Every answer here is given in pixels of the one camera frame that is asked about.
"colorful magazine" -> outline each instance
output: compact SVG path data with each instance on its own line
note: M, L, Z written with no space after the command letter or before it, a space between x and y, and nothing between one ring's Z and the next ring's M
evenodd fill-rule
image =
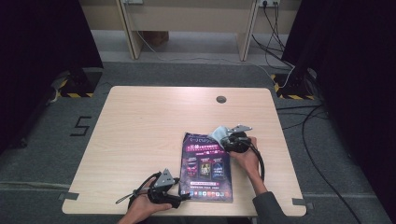
M230 156L205 134L184 136L179 193L190 193L193 201L233 201Z

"wire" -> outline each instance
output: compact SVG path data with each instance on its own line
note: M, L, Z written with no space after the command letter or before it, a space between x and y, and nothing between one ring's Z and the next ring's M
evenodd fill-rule
M281 86L279 88L285 88L286 85L288 85L289 77L290 77L291 73L293 72L294 68L295 67L293 66L293 68L289 71L288 76L286 77L285 83L283 84L283 86Z
M319 116L319 114L323 114L323 113L326 113L326 112L325 111L319 112L315 115L312 115L312 117L315 117L317 119L328 119L328 118L323 118L323 117ZM285 113L285 112L283 112L283 113L281 112L281 113L277 113L277 114L278 115L304 115L304 116L308 115L308 114L303 114L303 113Z
M231 61L231 60L228 60L228 59L223 59L223 58L203 58L203 57L188 58L188 59L185 59L185 58L163 59L163 58L161 58L160 56L158 56L158 52L155 51L155 50L149 45L148 42L146 42L146 40L143 38L143 36L142 36L141 34L139 34L139 32L137 32L137 34L140 36L140 38L141 38L142 41L146 44L146 46L147 46L152 52L155 53L155 56L156 56L160 61L172 62L172 61L208 60L208 61L224 61L224 62L228 62L228 63L237 63L237 64L244 64L244 63L247 63L247 64L254 65L254 66L256 66L256 67L259 67L259 68L260 68L261 70L263 70L263 71L265 72L265 74L271 79L271 75L268 73L268 71L267 71L265 68L263 68L263 67L261 67L261 66L255 64L255 63L249 63L249 62L234 62L234 61Z
M143 182L143 184L140 185L140 187L139 187L138 189L134 189L134 192L133 192L133 193L130 193L130 194L125 195L125 196L123 196L122 198L118 199L118 200L116 201L116 203L121 203L122 201L124 201L125 199L127 199L127 198L129 198L129 197L131 197L131 196L137 196L137 195L139 195L140 190L142 190L142 188L150 181L150 179L151 179L152 177L157 177L157 178L158 178L158 176L160 176L160 175L161 175L161 172L149 176L149 177L145 180L145 182Z
M334 191L335 194L337 194L338 198L344 203L344 205L347 207L347 209L349 210L349 212L352 214L352 216L356 219L356 221L358 223L361 223L361 221L359 220L358 216L355 214L355 212L352 210L352 208L349 206L349 204L346 202L346 200L343 198L343 196L341 196L341 194L338 192L338 190L332 186L332 184L329 182L329 180L326 178L326 176L319 170L317 164L315 163L314 159L311 156L311 153L308 150L308 146L306 144L306 140L305 140L305 124L306 122L309 120L310 116L315 112L315 110L319 109L320 107L322 107L322 105L318 105L317 107L315 107L309 114L308 116L306 116L304 122L303 122L303 128L302 128L302 136L303 136L303 143L304 143L304 148L306 151L306 154L309 157L309 160L311 160L312 164L314 165L315 169L318 171L319 175L323 178L323 180L329 185L329 187Z
M271 48L269 48L268 46L264 46L262 43L260 43L256 37L254 35L252 35L253 40L257 43L257 45L259 45L259 48L264 50L266 53L271 54L271 56L273 56L274 58L278 59L280 62L282 62L283 64L287 65L288 67L292 68L292 65L290 63L284 62L282 61L282 59L280 59L277 55L275 55L273 52L270 51ZM288 68L280 68L280 67L274 67L271 64L268 63L268 59L267 57L265 57L265 61L267 62L268 66L275 68L275 69L280 69L280 70L287 70L289 71Z
M319 114L322 114L322 113L324 113L324 112L319 112L319 113L317 113L317 114L315 114L315 115L311 115L311 116L310 116L310 119L312 119L312 118L325 119L325 118L322 118L322 117L319 117L319 116L318 116ZM303 123L304 123L304 122L300 122L300 123L291 125L291 126L289 126L289 127L287 127L287 128L282 128L282 130L287 130L287 129L290 129L290 128L294 128L294 127L297 127L297 126L299 126L299 125L302 125Z
M70 185L43 182L0 181L0 189L2 186L27 186L33 189L70 189Z
M58 89L56 89L56 88L54 88L54 87L52 87L52 88L53 88L54 91L55 91L55 95L54 95L53 99L49 99L49 104L53 104L53 103L57 102L57 101L58 101L58 98L59 98Z
M290 107L281 107L277 108L276 110L287 110L287 109L299 109L299 108L312 108L312 107L317 107L320 105L298 105L298 106L290 106Z
M280 46L280 48L283 51L285 46L283 45L282 40L279 37L279 31L277 30L277 20L279 18L279 4L277 2L274 2L274 5L275 5L275 29L276 29L276 36L277 36L277 39L279 40L279 42L278 42L279 46Z
M260 154L260 151L253 145L253 143L246 143L245 141L239 141L240 143L242 143L243 145L249 147L254 154L256 154L257 159L259 160L260 163L260 167L262 170L262 181L264 181L265 178L265 168L264 168L264 161L262 160L262 155Z
M268 23L270 24L271 30L273 31L272 36L274 36L274 40L279 44L279 46L281 46L281 48L285 48L285 46L283 45L282 41L279 38L279 34L276 31L276 28L274 28L273 24L271 23L271 20L268 17L267 12L265 11L265 9L266 9L266 7L263 7L265 18L268 20ZM277 13L277 10L276 10L276 26L277 26L277 17L278 17L277 14L278 13Z

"gray carpet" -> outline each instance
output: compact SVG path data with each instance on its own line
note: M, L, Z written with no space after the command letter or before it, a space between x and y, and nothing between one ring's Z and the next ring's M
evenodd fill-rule
M92 98L60 98L43 111L28 136L28 147L0 155L0 223L116 223L120 216L70 216L63 201L112 86L202 86L268 88L276 108L318 105L315 101L278 99L271 79L256 66L176 63L105 63ZM301 123L311 108L279 110L283 128ZM305 125L309 153L329 182L345 198L362 223L390 223L360 167L344 150L325 108ZM90 128L85 136L75 125ZM307 156L302 126L284 130L308 212L294 223L356 223L354 217L323 180ZM26 185L37 182L37 186Z

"hand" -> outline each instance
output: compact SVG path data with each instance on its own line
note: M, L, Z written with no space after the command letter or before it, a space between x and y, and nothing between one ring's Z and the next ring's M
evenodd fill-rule
M249 138L253 146L257 148L257 138ZM265 187L264 183L262 182L262 178L260 177L259 159L251 148L244 153L232 151L230 152L230 156L235 158L239 165L247 172L247 176L250 179L251 185L253 186L256 195L260 195L268 191L267 187Z
M251 143L254 145L255 148L257 148L257 138L255 137L249 137L251 140ZM260 177L259 173L259 159L257 159L256 154L253 152L253 150L250 148L244 153L238 153L238 152L230 152L230 156L235 158L239 165L247 172L247 175L249 178L252 177Z
M148 187L153 180L154 179L151 179L145 187ZM146 193L140 194L136 199L134 199L134 202L131 204L131 207L129 207L128 212L119 221L119 224L135 224L148 218L153 213L165 211L171 208L172 204L170 203L152 203Z

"sleeve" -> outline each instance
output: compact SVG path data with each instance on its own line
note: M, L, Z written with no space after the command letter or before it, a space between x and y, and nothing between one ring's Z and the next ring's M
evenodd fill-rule
M261 224L291 223L283 213L273 192L265 192L253 199L254 207Z

